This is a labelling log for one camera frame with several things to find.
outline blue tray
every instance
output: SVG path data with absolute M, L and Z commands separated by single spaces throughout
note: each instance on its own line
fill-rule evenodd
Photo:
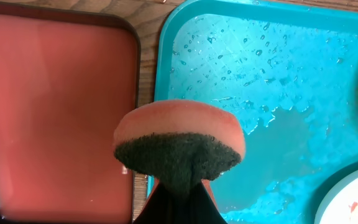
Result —
M 166 99 L 241 122 L 246 158 L 211 184 L 225 220 L 313 223 L 330 188 L 358 169 L 358 13 L 187 1 L 161 34 L 155 100 Z

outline white plate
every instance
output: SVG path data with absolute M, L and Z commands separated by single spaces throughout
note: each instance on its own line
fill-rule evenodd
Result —
M 314 224 L 358 224 L 358 170 L 343 178 L 321 202 Z

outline wood grain surface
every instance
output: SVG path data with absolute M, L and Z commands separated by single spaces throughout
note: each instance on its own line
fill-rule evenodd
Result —
M 157 68 L 158 39 L 170 12 L 184 0 L 0 0 L 31 6 L 114 14 L 128 20 L 136 29 L 142 45 L 139 82 L 139 105 L 153 101 Z M 281 0 L 292 4 L 328 7 L 358 12 L 358 0 Z M 134 218 L 146 200 L 147 178 L 135 175 Z

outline red stain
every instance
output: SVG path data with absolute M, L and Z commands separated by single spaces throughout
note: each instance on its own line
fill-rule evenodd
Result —
M 349 208 L 351 209 L 351 213 L 354 212 L 354 210 L 356 209 L 357 206 L 358 206 L 357 202 L 353 202 L 352 205 L 349 205 Z

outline scouring pad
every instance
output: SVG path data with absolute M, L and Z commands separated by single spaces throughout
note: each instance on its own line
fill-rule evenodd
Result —
M 160 180 L 135 223 L 225 223 L 201 180 L 216 179 L 244 157 L 234 115 L 195 101 L 158 101 L 125 115 L 114 147 L 127 168 Z

